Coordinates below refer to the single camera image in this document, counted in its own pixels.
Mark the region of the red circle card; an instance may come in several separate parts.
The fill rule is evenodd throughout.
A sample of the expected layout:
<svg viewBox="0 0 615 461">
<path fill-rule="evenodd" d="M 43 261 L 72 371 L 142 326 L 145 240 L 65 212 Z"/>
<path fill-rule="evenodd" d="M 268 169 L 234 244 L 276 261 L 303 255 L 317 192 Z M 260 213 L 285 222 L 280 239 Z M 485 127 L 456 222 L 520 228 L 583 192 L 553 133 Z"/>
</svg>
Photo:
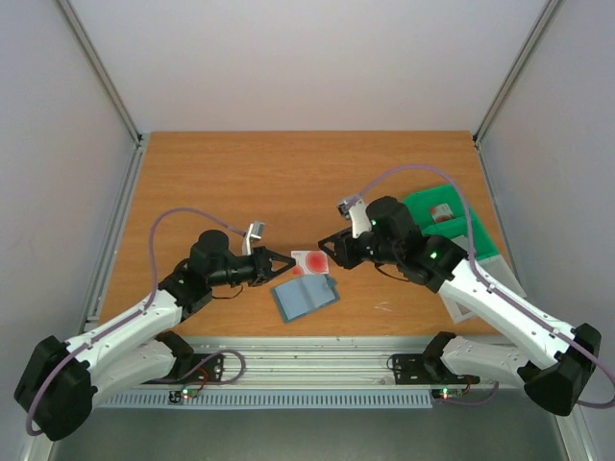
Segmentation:
<svg viewBox="0 0 615 461">
<path fill-rule="evenodd" d="M 294 275 L 326 275 L 329 272 L 328 257 L 322 251 L 292 251 L 291 256 L 296 262 L 292 268 Z"/>
</svg>

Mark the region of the blue card holder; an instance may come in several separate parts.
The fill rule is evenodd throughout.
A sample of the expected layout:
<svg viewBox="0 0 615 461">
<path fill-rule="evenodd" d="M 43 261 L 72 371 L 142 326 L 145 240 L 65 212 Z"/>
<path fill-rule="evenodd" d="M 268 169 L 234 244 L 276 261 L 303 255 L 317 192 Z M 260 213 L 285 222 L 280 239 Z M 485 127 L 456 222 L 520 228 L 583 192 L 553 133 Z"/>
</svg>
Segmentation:
<svg viewBox="0 0 615 461">
<path fill-rule="evenodd" d="M 276 307 L 287 324 L 340 300 L 336 280 L 329 275 L 300 276 L 271 289 Z"/>
</svg>

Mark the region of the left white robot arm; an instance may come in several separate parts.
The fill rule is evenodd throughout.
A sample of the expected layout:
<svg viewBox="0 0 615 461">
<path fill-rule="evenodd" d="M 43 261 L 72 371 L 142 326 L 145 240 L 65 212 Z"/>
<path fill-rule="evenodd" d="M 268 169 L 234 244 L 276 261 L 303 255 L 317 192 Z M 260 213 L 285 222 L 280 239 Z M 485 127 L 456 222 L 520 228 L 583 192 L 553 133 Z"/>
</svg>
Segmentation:
<svg viewBox="0 0 615 461">
<path fill-rule="evenodd" d="M 27 413 L 27 433 L 58 441 L 117 393 L 185 381 L 197 367 L 194 350 L 173 327 L 209 303 L 214 287 L 258 287 L 294 265 L 264 246 L 234 255 L 226 233 L 203 232 L 143 301 L 91 331 L 64 341 L 49 336 L 35 346 L 13 394 Z"/>
</svg>

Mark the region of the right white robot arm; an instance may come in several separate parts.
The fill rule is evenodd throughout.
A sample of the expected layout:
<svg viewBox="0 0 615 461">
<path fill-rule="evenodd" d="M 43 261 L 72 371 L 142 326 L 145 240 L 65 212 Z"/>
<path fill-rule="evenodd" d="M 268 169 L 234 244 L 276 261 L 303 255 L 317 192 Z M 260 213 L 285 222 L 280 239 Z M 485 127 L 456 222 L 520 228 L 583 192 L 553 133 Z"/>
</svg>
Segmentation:
<svg viewBox="0 0 615 461">
<path fill-rule="evenodd" d="M 453 240 L 424 235 L 393 197 L 366 204 L 355 195 L 337 208 L 350 227 L 318 243 L 337 266 L 392 264 L 408 281 L 468 308 L 510 341 L 497 346 L 438 333 L 423 351 L 425 372 L 433 381 L 451 375 L 488 378 L 522 388 L 552 414 L 571 414 L 596 369 L 602 336 L 595 328 L 573 327 L 527 302 Z"/>
</svg>

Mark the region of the red white card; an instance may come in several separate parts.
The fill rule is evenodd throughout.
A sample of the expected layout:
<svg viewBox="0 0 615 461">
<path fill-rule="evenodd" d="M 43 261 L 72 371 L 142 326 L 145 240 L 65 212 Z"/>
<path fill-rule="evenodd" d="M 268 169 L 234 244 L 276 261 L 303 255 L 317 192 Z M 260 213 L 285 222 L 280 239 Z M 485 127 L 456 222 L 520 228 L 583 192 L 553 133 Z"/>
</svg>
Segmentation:
<svg viewBox="0 0 615 461">
<path fill-rule="evenodd" d="M 449 204 L 439 204 L 430 208 L 430 216 L 435 224 L 455 218 L 455 213 Z"/>
</svg>

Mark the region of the green bin far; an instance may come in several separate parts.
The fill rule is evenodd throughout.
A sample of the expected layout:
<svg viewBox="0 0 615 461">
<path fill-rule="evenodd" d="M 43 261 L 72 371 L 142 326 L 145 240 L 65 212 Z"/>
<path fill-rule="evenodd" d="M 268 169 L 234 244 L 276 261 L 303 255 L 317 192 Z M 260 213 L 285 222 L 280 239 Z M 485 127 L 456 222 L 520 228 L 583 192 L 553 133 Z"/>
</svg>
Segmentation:
<svg viewBox="0 0 615 461">
<path fill-rule="evenodd" d="M 430 214 L 432 206 L 449 204 L 455 213 L 455 218 L 465 218 L 463 204 L 452 185 L 442 185 L 412 193 L 403 200 L 403 203 L 420 231 L 426 226 L 435 224 Z"/>
</svg>

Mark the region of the white tray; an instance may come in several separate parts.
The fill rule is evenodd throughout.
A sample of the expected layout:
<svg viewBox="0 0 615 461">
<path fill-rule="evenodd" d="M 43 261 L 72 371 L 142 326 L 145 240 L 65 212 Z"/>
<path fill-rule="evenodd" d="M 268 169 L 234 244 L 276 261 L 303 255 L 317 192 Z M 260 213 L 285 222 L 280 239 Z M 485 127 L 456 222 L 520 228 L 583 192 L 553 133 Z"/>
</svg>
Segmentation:
<svg viewBox="0 0 615 461">
<path fill-rule="evenodd" d="M 518 296 L 522 298 L 527 296 L 527 293 L 502 255 L 480 259 L 478 265 Z M 477 317 L 475 313 L 461 302 L 456 302 L 453 298 L 442 294 L 440 294 L 440 298 L 455 324 Z"/>
</svg>

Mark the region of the left circuit board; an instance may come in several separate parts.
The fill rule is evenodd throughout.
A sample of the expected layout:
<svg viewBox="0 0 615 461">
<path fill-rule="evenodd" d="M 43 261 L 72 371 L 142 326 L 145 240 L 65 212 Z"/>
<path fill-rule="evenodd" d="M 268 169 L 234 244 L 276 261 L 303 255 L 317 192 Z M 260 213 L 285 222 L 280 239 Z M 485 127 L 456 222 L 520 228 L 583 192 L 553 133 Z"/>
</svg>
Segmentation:
<svg viewBox="0 0 615 461">
<path fill-rule="evenodd" d="M 187 401 L 196 399 L 200 392 L 196 389 L 184 388 L 178 391 L 170 391 L 168 393 L 168 402 L 170 404 L 184 404 Z"/>
</svg>

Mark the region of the circuit board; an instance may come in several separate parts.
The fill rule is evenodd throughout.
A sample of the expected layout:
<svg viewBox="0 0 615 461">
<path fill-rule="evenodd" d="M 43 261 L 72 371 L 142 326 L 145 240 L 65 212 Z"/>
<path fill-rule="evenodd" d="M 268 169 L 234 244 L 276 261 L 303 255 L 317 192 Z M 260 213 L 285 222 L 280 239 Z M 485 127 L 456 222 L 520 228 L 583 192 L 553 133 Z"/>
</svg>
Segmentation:
<svg viewBox="0 0 615 461">
<path fill-rule="evenodd" d="M 442 387 L 431 390 L 431 397 L 435 400 L 463 399 L 470 392 L 469 388 Z"/>
<path fill-rule="evenodd" d="M 178 391 L 170 391 L 168 393 L 168 402 L 170 404 L 184 404 L 187 401 L 196 399 L 200 392 L 196 389 L 184 388 Z"/>
</svg>

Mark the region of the right circuit board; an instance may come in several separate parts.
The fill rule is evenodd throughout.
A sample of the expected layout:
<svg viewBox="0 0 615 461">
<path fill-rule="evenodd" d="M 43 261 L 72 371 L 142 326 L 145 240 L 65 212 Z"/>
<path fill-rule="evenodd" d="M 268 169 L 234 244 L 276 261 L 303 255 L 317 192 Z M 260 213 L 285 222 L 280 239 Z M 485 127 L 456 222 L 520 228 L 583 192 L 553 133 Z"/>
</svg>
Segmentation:
<svg viewBox="0 0 615 461">
<path fill-rule="evenodd" d="M 431 397 L 435 400 L 463 399 L 470 392 L 469 388 L 442 387 L 431 390 Z"/>
</svg>

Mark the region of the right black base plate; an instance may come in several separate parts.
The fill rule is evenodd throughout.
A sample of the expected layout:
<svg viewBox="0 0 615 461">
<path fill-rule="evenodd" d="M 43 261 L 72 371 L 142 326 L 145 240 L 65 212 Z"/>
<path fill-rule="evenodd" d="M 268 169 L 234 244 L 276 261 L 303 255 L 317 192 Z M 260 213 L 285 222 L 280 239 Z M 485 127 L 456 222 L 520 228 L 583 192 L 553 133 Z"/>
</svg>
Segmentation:
<svg viewBox="0 0 615 461">
<path fill-rule="evenodd" d="M 397 385 L 462 385 L 479 384 L 478 376 L 455 375 L 443 367 L 426 364 L 420 353 L 392 354 L 386 361 Z"/>
</svg>

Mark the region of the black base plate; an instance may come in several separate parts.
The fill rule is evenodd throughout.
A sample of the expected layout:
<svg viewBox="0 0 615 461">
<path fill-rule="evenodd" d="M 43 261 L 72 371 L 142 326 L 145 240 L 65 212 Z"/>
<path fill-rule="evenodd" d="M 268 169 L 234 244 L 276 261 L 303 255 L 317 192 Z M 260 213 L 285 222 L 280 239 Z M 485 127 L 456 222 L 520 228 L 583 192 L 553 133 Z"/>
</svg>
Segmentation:
<svg viewBox="0 0 615 461">
<path fill-rule="evenodd" d="M 223 355 L 195 353 L 189 359 L 180 359 L 166 376 L 150 379 L 145 384 L 190 384 L 205 377 L 209 382 L 220 382 L 223 365 Z"/>
<path fill-rule="evenodd" d="M 443 367 L 426 364 L 420 353 L 392 354 L 386 361 L 397 385 L 462 385 L 479 384 L 478 376 L 455 375 Z"/>
</svg>

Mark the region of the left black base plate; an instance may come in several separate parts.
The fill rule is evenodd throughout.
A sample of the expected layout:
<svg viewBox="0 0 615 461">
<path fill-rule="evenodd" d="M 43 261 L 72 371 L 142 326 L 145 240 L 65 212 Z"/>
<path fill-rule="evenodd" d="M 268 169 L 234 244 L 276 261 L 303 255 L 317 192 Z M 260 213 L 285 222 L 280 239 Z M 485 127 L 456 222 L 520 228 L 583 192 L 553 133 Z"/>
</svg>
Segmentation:
<svg viewBox="0 0 615 461">
<path fill-rule="evenodd" d="M 205 377 L 209 382 L 220 382 L 223 365 L 223 355 L 195 353 L 189 359 L 180 359 L 166 376 L 150 379 L 145 384 L 190 384 Z"/>
</svg>

